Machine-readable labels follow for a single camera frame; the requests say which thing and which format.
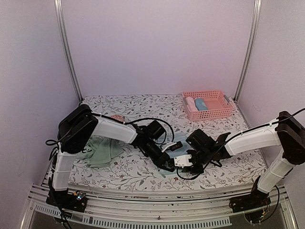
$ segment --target white wall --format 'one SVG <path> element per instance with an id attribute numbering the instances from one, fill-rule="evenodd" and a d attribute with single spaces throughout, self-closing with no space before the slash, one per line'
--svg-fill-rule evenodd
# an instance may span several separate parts
<path id="1" fill-rule="evenodd" d="M 46 172 L 44 141 L 76 105 L 53 1 L 0 1 L 0 228 L 20 225 Z"/>
<path id="2" fill-rule="evenodd" d="M 305 2 L 264 0 L 253 55 L 240 100 L 251 126 L 305 107 Z M 305 126 L 305 113 L 296 116 Z M 270 164 L 278 154 L 264 151 Z M 300 228 L 305 228 L 305 165 L 297 166 L 285 179 Z"/>
<path id="3" fill-rule="evenodd" d="M 232 96 L 253 8 L 254 0 L 64 0 L 82 92 Z"/>

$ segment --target floral pattern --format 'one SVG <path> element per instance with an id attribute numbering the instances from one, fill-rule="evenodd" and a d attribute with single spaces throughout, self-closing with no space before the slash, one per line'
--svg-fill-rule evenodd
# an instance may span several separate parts
<path id="1" fill-rule="evenodd" d="M 88 96 L 84 104 L 104 115 L 123 115 L 128 120 L 157 117 L 172 125 L 175 133 L 186 136 L 200 128 L 216 139 L 225 132 L 247 129 L 237 108 L 228 118 L 191 122 L 187 118 L 181 95 L 122 95 Z M 166 191 L 227 187 L 254 182 L 265 170 L 259 151 L 253 150 L 222 160 L 222 167 L 209 165 L 195 180 L 182 180 L 176 174 L 161 175 L 150 158 L 131 145 L 119 143 L 123 153 L 114 158 L 109 167 L 89 168 L 86 160 L 75 160 L 69 183 L 122 190 Z M 188 173 L 181 176 L 191 177 Z"/>

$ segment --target pink basket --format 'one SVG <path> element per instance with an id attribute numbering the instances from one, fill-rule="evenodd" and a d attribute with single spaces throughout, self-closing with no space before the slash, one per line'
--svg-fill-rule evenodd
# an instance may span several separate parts
<path id="1" fill-rule="evenodd" d="M 220 90 L 183 92 L 183 105 L 191 121 L 209 120 L 229 117 L 233 110 L 232 103 Z M 208 110 L 191 112 L 187 108 L 186 97 L 202 98 Z"/>

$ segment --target green cloth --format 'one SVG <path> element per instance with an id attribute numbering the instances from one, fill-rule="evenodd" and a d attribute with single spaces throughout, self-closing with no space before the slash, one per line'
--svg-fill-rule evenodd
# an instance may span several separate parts
<path id="1" fill-rule="evenodd" d="M 122 149 L 116 140 L 91 137 L 83 151 L 76 155 L 78 160 L 89 159 L 87 167 L 107 167 L 111 159 L 120 155 Z"/>

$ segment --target rolled towel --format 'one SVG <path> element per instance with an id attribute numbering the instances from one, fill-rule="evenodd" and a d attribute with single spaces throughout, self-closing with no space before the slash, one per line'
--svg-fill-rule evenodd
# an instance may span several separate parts
<path id="1" fill-rule="evenodd" d="M 198 111 L 208 110 L 202 98 L 195 98 L 195 105 Z"/>
<path id="2" fill-rule="evenodd" d="M 195 105 L 195 101 L 192 97 L 186 97 L 185 100 L 188 104 L 187 108 L 189 109 L 189 111 L 191 111 L 191 112 L 198 111 L 198 109 Z"/>

